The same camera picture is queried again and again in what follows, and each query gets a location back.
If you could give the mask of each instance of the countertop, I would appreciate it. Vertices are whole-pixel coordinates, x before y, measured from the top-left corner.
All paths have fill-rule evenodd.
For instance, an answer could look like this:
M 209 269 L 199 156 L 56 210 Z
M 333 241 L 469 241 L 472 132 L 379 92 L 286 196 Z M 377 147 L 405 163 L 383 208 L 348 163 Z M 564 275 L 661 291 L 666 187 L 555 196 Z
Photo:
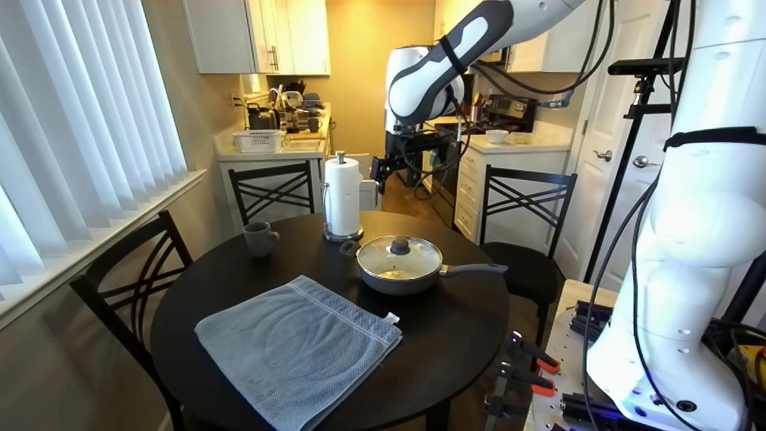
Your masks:
M 508 143 L 490 143 L 485 133 L 472 133 L 469 145 L 479 153 L 515 153 L 515 151 L 570 151 L 572 129 L 554 122 L 533 122 L 533 132 L 509 132 Z
M 327 120 L 319 132 L 286 133 L 277 143 L 259 143 L 239 151 L 237 133 L 247 132 L 241 125 L 215 133 L 219 161 L 282 161 L 282 158 L 325 158 L 327 151 Z

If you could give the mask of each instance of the dish towel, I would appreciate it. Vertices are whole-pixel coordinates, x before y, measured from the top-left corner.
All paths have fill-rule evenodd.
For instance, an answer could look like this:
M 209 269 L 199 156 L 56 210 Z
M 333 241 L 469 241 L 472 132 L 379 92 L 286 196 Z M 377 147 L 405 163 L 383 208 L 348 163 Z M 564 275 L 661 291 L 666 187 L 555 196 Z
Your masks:
M 197 323 L 228 381 L 276 427 L 313 427 L 403 339 L 311 277 L 294 277 Z

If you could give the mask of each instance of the cup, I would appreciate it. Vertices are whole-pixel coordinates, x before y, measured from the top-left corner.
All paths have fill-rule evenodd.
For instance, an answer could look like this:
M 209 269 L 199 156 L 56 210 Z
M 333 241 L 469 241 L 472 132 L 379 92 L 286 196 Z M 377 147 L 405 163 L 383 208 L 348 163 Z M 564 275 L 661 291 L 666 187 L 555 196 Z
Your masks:
M 253 220 L 244 224 L 244 241 L 251 255 L 264 259 L 281 241 L 281 231 L 271 230 L 264 220 Z

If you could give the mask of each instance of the paper towel holder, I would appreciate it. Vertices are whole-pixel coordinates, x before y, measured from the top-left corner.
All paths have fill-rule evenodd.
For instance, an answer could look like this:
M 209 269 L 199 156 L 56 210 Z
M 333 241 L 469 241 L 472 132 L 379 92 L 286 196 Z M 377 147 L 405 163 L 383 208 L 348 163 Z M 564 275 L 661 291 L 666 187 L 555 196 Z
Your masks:
M 336 158 L 338 158 L 338 164 L 344 164 L 344 151 L 336 151 Z M 338 231 L 331 231 L 331 224 L 325 222 L 325 240 L 327 241 L 360 241 L 362 236 L 365 236 L 365 226 L 362 224 L 360 224 L 356 231 L 338 235 Z

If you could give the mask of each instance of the black table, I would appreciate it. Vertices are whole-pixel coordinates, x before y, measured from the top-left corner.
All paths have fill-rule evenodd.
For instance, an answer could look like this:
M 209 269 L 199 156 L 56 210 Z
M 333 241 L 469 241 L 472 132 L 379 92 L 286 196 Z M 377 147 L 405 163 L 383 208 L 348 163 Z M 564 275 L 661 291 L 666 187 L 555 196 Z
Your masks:
M 489 255 L 462 235 L 435 222 L 362 213 L 362 243 L 383 235 L 427 236 L 446 262 L 477 262 Z M 239 236 L 201 255 L 165 295 L 156 310 L 152 348 L 170 393 L 197 417 L 226 427 L 271 427 L 228 382 L 199 345 L 195 326 L 220 308 L 310 275 L 360 307 L 397 313 L 405 339 L 320 424 L 320 427 L 380 427 L 429 413 L 429 427 L 447 427 L 451 396 L 472 386 L 496 356 L 508 319 L 500 275 L 446 277 L 414 296 L 383 296 L 369 289 L 354 255 L 324 240 L 324 218 L 305 216 L 274 224 L 281 243 L 271 259 L 251 259 Z

